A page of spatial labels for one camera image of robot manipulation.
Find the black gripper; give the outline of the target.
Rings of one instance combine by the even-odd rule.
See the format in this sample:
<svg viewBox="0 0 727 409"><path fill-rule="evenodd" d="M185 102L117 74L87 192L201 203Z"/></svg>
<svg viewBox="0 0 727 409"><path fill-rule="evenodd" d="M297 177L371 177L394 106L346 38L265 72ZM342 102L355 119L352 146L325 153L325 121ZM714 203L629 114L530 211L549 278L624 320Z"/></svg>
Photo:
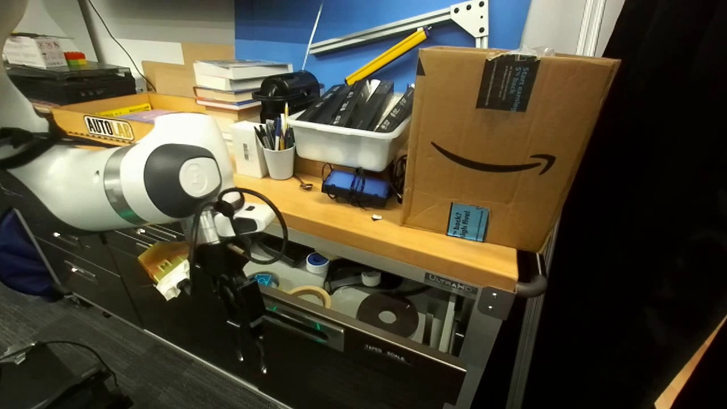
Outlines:
<svg viewBox="0 0 727 409"><path fill-rule="evenodd" d="M260 353L260 373L269 374L262 318L265 311L260 285L244 273L248 260L229 245L197 245L194 251L194 291L217 295L226 309L228 322L234 326L237 356L251 363L248 327L255 327Z"/></svg>

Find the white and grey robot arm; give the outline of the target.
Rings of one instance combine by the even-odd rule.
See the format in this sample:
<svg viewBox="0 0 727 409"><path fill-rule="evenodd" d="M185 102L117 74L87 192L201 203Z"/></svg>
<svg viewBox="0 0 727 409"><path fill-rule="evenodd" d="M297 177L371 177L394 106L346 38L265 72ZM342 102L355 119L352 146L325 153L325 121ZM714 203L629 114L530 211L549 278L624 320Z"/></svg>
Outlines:
<svg viewBox="0 0 727 409"><path fill-rule="evenodd" d="M192 260L222 299L238 360L269 368L264 298L246 239L280 226L265 195L231 181L221 127L206 114L162 114L139 142L120 147L83 147L34 111L0 69L2 172L25 186L53 221L83 232L185 221Z"/></svg>

